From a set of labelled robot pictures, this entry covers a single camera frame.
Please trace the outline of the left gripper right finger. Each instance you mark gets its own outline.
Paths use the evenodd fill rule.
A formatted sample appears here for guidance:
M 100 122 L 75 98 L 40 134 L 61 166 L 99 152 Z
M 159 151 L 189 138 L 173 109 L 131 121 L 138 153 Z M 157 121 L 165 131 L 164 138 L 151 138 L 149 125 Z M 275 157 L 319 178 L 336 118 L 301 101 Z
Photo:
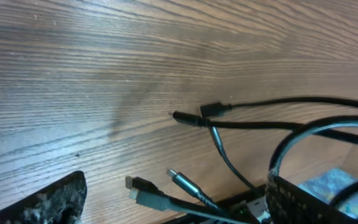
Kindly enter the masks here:
M 279 176 L 268 178 L 265 196 L 274 224 L 355 224 L 348 217 Z

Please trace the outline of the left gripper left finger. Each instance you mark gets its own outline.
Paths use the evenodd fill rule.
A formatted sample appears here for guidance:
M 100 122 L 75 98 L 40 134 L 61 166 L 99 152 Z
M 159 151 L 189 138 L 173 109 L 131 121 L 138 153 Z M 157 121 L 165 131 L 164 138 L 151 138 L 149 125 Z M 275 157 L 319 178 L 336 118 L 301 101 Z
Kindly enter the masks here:
M 78 170 L 0 210 L 0 224 L 78 224 L 87 196 Z

